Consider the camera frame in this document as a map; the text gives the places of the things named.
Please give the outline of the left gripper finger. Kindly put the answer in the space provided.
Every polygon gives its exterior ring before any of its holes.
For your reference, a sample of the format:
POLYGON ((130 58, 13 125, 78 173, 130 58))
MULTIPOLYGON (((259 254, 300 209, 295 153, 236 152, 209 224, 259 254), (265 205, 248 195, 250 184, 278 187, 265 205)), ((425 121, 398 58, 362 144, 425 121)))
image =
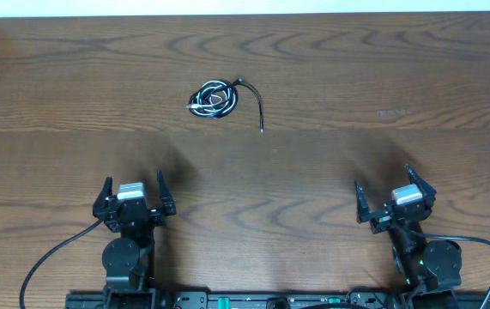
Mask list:
POLYGON ((157 181, 159 184, 159 199, 161 202, 161 209, 165 216, 176 215, 177 208, 172 197, 172 194, 166 184, 164 175, 161 170, 157 171, 157 181))
POLYGON ((109 198, 112 196, 112 177, 106 177, 100 194, 93 204, 93 216, 105 218, 109 210, 109 198))

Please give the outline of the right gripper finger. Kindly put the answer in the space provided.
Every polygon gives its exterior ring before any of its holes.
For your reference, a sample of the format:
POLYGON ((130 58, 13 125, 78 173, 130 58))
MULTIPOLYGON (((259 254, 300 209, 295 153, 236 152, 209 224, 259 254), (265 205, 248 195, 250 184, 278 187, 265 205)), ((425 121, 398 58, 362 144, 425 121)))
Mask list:
POLYGON ((405 170, 408 176, 408 180, 412 185, 416 185, 424 198, 435 197, 437 191, 431 187, 419 174, 409 165, 405 166, 405 170))
POLYGON ((356 221, 358 223, 365 223, 371 219, 371 210, 368 202, 366 201, 363 187, 358 180, 354 181, 355 195, 356 195, 356 221))

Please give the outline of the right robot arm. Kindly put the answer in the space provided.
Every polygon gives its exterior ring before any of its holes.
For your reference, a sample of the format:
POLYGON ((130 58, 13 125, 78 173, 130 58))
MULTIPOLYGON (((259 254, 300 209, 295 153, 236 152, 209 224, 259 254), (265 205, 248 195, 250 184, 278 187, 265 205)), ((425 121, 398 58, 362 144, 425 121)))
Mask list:
POLYGON ((355 182, 356 221, 369 223, 372 233, 388 233, 398 271, 422 293, 461 284, 462 251, 452 240, 428 241, 420 222, 432 213, 437 192, 409 165, 409 184, 396 188, 381 210, 371 211, 363 187, 355 182))

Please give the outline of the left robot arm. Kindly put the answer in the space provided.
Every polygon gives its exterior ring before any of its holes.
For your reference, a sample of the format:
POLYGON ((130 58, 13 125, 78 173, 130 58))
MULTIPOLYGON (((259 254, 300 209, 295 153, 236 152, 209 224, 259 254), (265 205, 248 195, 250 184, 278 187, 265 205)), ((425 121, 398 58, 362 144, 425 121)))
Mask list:
POLYGON ((145 291, 149 288, 149 266, 154 255, 154 229, 176 215, 176 205, 162 171, 157 172, 160 206, 149 208, 145 185, 120 185, 112 192, 112 178, 106 178, 93 204, 93 216, 120 236, 102 253, 106 289, 113 292, 145 291))

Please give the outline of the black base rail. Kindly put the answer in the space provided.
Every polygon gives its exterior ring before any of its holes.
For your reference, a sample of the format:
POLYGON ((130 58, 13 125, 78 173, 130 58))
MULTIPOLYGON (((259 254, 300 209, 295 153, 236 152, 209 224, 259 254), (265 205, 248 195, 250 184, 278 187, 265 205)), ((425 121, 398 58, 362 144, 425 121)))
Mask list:
POLYGON ((67 294, 65 309, 273 309, 273 308, 490 308, 483 293, 453 291, 404 295, 354 288, 336 294, 214 294, 203 291, 103 292, 67 294))

